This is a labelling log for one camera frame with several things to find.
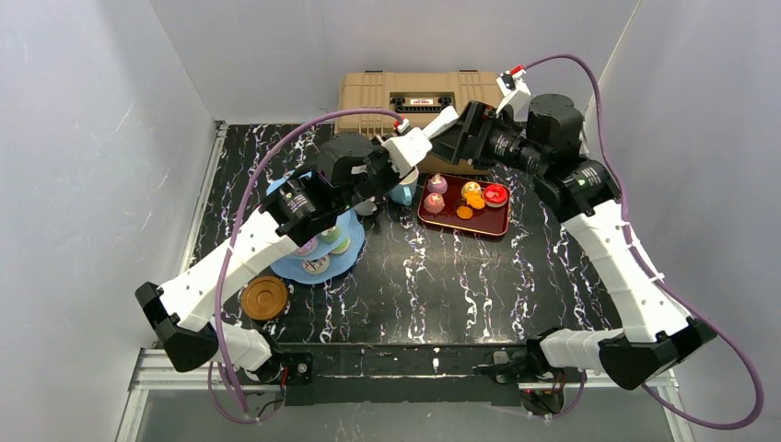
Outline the pink round pastry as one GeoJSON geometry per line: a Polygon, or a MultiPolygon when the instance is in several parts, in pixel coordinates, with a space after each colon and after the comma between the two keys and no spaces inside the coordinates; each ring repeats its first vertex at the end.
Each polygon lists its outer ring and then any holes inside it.
{"type": "Polygon", "coordinates": [[[423,201],[424,208],[429,214],[439,214],[445,208],[443,195],[437,192],[429,193],[423,201]]]}

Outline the green kiwi tart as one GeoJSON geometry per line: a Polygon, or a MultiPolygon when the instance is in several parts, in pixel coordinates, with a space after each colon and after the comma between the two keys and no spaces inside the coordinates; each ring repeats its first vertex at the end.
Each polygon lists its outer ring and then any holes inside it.
{"type": "Polygon", "coordinates": [[[326,244],[340,243],[343,229],[339,226],[330,227],[320,233],[320,240],[326,244]]]}

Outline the green frosted donut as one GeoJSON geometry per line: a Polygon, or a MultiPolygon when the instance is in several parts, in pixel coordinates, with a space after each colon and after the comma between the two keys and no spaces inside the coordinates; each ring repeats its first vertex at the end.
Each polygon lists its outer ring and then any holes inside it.
{"type": "Polygon", "coordinates": [[[336,248],[330,251],[331,255],[344,254],[351,245],[350,237],[346,237],[336,248]]]}

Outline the purple frosted donut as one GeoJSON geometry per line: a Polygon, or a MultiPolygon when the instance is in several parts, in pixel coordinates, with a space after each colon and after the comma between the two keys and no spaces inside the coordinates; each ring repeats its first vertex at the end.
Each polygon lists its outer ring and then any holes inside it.
{"type": "Polygon", "coordinates": [[[309,241],[307,241],[304,245],[295,249],[293,254],[299,257],[308,256],[315,249],[317,249],[318,245],[319,245],[319,240],[317,238],[312,238],[309,241]]]}

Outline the chocolate sprinkle donut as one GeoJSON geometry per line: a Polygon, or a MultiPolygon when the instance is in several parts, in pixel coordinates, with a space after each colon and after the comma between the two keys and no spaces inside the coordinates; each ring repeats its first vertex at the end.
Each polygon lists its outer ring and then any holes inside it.
{"type": "Polygon", "coordinates": [[[323,255],[313,260],[302,260],[301,267],[305,273],[308,274],[322,274],[331,265],[331,258],[329,254],[323,255]]]}

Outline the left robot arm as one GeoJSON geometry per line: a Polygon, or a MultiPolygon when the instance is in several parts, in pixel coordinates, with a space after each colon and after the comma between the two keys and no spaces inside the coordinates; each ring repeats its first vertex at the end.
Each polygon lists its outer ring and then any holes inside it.
{"type": "Polygon", "coordinates": [[[234,295],[334,227],[339,215],[387,194],[430,148],[419,128],[380,144],[357,133],[336,134],[314,161],[269,192],[231,238],[166,283],[140,285],[135,297],[174,369],[188,372],[218,361],[256,371],[274,358],[258,331],[217,323],[218,296],[234,295]]]}

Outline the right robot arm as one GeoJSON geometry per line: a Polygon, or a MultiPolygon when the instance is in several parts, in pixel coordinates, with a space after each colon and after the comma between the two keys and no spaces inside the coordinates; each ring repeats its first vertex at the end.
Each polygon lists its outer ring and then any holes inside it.
{"type": "Polygon", "coordinates": [[[547,331],[529,338],[546,368],[601,372],[633,390],[680,363],[715,332],[661,289],[662,277],[640,263],[640,244],[623,218],[616,181],[580,151],[583,117],[559,94],[533,98],[524,122],[508,110],[472,101],[446,108],[425,135],[434,156],[477,169],[501,164],[531,175],[538,198],[586,253],[621,318],[604,331],[547,331]]]}

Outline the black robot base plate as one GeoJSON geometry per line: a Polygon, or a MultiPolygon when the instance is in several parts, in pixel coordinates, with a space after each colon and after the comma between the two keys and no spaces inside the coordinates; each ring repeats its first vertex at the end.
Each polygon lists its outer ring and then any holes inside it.
{"type": "Polygon", "coordinates": [[[520,343],[282,343],[259,373],[281,380],[294,406],[483,402],[559,412],[574,368],[549,368],[520,343]]]}

